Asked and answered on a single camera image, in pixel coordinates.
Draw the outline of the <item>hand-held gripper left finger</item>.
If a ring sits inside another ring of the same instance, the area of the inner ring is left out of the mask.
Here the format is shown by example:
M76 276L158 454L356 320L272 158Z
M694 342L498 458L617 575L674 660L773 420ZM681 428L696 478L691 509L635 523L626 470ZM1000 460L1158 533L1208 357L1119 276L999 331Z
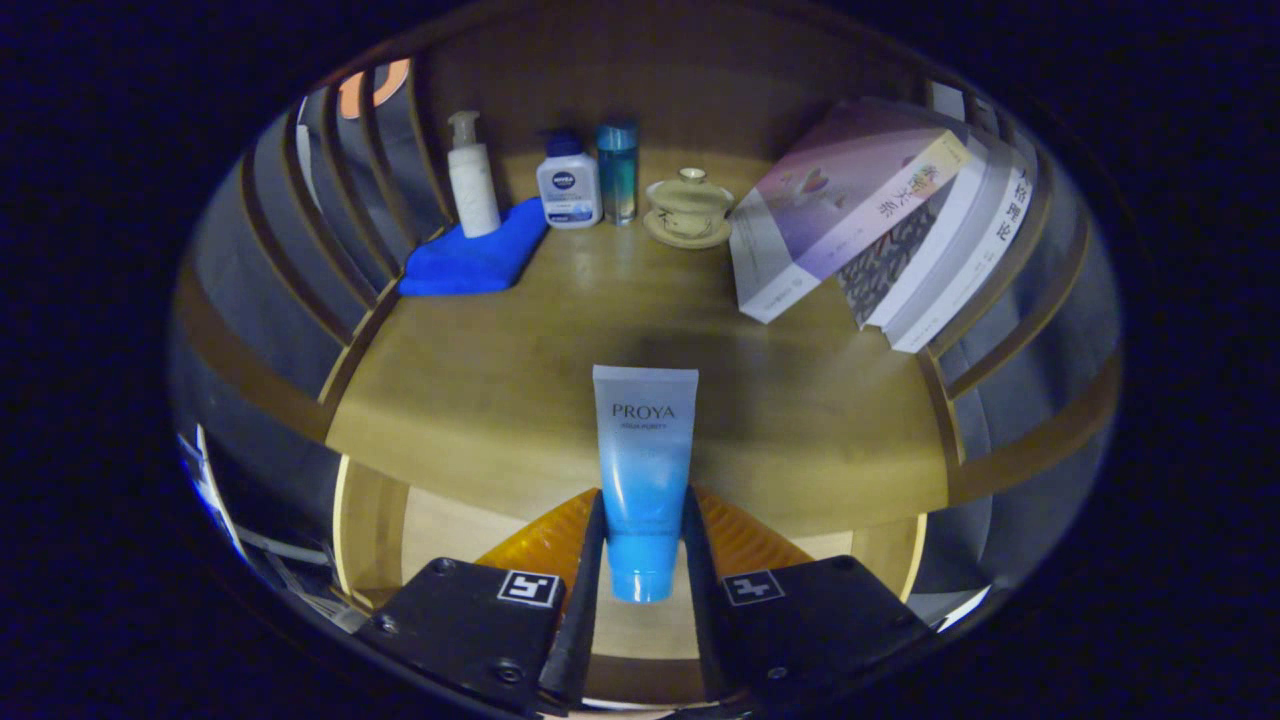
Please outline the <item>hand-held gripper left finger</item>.
M380 657L515 716L564 716L584 696L605 538L588 489L475 562L438 557L356 632Z

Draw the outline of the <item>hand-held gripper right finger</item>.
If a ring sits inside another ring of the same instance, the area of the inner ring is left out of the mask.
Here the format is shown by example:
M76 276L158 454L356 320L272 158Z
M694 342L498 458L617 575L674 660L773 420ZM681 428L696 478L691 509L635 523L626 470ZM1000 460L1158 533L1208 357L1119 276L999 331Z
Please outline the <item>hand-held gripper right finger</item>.
M719 705L832 705L931 644L929 626L851 555L812 559L694 487L682 533L703 680Z

